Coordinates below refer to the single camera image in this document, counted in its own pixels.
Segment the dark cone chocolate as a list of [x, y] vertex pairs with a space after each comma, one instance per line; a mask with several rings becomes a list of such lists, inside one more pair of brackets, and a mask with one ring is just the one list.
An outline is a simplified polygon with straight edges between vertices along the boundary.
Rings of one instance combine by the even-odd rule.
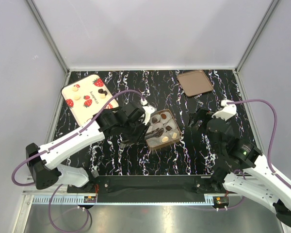
[[152, 122], [153, 124], [155, 124], [156, 122], [158, 122], [158, 120], [157, 120], [156, 118], [152, 118], [151, 122]]

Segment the rose gold box lid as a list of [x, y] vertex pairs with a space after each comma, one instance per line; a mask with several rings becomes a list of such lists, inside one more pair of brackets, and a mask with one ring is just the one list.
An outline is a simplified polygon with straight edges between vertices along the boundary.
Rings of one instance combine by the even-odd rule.
[[213, 90], [213, 85], [202, 70], [179, 74], [177, 79], [187, 97], [194, 97]]

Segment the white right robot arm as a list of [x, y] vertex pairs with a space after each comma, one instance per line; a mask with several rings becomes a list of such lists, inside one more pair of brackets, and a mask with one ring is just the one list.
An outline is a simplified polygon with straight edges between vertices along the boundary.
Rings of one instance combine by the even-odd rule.
[[239, 138], [232, 126], [215, 113], [199, 108], [190, 114], [188, 126], [198, 122], [198, 131], [209, 140], [211, 149], [224, 165], [218, 165], [205, 182], [208, 190], [240, 194], [273, 212], [277, 219], [291, 227], [291, 180], [278, 178], [271, 171], [266, 156], [256, 145]]

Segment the metal tongs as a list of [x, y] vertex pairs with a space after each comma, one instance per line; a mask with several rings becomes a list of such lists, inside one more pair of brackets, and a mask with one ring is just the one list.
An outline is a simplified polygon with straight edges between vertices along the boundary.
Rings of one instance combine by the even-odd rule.
[[151, 138], [158, 138], [162, 136], [164, 133], [163, 128], [158, 128], [149, 132], [143, 132], [143, 133], [134, 133], [132, 135], [124, 135], [124, 140], [120, 143], [120, 149], [124, 149], [125, 147], [139, 144], [140, 142], [144, 142], [146, 140], [149, 140]]

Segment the rose gold chocolate box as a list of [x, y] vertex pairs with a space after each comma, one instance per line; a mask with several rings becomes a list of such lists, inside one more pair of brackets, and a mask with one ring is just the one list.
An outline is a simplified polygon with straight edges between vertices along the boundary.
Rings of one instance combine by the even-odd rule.
[[169, 109], [155, 112], [149, 123], [145, 141], [150, 151], [162, 149], [180, 141], [182, 133]]

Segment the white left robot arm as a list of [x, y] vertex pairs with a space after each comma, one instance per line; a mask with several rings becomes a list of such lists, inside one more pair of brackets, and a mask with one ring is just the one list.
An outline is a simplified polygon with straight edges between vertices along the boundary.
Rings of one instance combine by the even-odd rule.
[[151, 115], [156, 109], [147, 104], [128, 103], [123, 107], [104, 109], [92, 120], [48, 144], [26, 147], [27, 166], [35, 187], [43, 190], [56, 183], [70, 184], [84, 192], [95, 187], [91, 172], [82, 167], [65, 166], [62, 162], [83, 148], [110, 137], [122, 136], [122, 146], [137, 144], [145, 139]]

